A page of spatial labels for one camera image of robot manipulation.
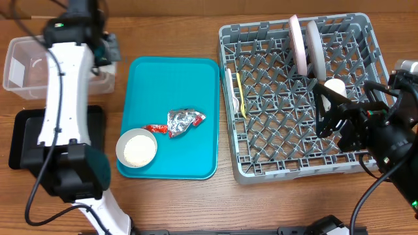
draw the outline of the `gray crate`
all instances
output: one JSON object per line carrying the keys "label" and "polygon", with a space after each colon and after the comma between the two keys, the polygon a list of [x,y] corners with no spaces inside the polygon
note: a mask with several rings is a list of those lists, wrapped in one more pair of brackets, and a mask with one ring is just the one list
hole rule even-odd
{"label": "gray crate", "polygon": [[[346,83],[348,98],[367,101],[365,80],[387,81],[372,24],[365,14],[301,18],[302,34],[315,20],[321,34],[327,79]],[[315,135],[315,105],[311,92],[317,82],[297,74],[289,47],[288,20],[225,25],[219,30],[219,59],[227,108],[228,134],[235,180],[261,183],[303,176],[363,171],[358,156],[341,153],[339,133]],[[242,77],[247,119],[234,115],[226,70]],[[313,66],[308,65],[308,74]],[[377,169],[369,156],[366,166]]]}

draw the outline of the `bowl of white rice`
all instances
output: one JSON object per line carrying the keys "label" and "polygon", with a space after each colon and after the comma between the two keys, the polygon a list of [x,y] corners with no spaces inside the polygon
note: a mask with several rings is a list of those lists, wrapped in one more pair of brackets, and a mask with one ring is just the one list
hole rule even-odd
{"label": "bowl of white rice", "polygon": [[157,153],[157,140],[146,129],[131,129],[120,136],[116,156],[120,163],[130,168],[148,165]]}

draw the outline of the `silver wrapper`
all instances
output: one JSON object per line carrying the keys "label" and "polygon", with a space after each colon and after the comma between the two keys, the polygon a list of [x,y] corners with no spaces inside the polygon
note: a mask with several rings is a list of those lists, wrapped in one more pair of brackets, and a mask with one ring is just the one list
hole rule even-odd
{"label": "silver wrapper", "polygon": [[170,138],[184,133],[191,124],[199,125],[206,116],[194,109],[171,110],[167,117]]}

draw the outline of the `white bowl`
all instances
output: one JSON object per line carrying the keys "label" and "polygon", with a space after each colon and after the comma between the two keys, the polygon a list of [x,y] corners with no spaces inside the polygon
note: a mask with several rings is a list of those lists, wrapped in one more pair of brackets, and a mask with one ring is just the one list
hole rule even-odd
{"label": "white bowl", "polygon": [[128,143],[128,141],[130,139],[132,139],[133,137],[138,136],[138,135],[142,135],[142,136],[146,136],[148,138],[151,138],[152,141],[155,144],[155,153],[154,153],[153,157],[151,158],[151,160],[148,163],[146,163],[143,166],[146,166],[147,164],[149,164],[152,161],[152,159],[155,157],[155,154],[157,153],[157,140],[155,139],[154,135],[150,131],[147,131],[146,129],[141,129],[141,128],[131,129],[131,130],[125,132],[123,135],[121,135],[119,140],[118,140],[118,143],[116,144],[116,156],[118,157],[120,163],[122,163],[123,165],[125,165],[127,167],[131,167],[131,168],[143,167],[143,166],[135,166],[135,165],[132,165],[131,163],[128,163],[125,160],[125,155],[123,154],[123,152],[125,150],[126,143]]}

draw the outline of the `clear plastic container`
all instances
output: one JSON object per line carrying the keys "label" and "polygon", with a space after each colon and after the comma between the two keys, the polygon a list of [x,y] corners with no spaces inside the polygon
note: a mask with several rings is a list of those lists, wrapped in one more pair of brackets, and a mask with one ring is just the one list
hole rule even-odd
{"label": "clear plastic container", "polygon": [[[90,74],[89,95],[112,93],[116,63],[100,68],[100,75]],[[7,50],[3,87],[24,99],[45,99],[48,64],[45,49],[31,37],[12,39]]]}

